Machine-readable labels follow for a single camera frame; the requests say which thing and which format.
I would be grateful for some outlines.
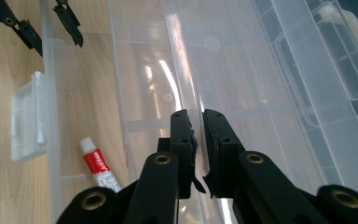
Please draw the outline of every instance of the wooden surface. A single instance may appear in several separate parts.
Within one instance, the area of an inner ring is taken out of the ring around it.
[[[7,3],[19,20],[28,19],[41,34],[38,1]],[[43,71],[42,58],[0,23],[0,223],[49,223],[47,156],[16,163],[10,154],[11,94],[35,70]]]

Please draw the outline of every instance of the tube cap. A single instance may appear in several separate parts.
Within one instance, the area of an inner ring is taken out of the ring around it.
[[[97,148],[89,137],[81,140],[79,143],[84,154],[87,154]]]

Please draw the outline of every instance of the tube of glue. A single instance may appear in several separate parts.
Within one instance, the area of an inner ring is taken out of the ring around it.
[[[112,189],[114,192],[121,191],[120,185],[103,158],[103,153],[92,140],[87,137],[80,141],[80,146],[84,153],[83,160],[88,165],[97,185]]]

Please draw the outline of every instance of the transparent plastic box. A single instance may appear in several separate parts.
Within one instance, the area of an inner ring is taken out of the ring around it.
[[[208,108],[298,188],[358,191],[358,20],[336,1],[70,1],[83,48],[52,10],[56,2],[40,2],[46,103],[31,106],[42,106],[44,117],[27,127],[45,139],[52,222],[95,186],[79,140],[91,136],[126,187],[158,139],[170,136],[170,115],[180,109],[199,141],[199,179],[209,172],[201,119]],[[24,93],[16,94],[20,102]],[[235,222],[230,206],[193,188],[179,222]]]

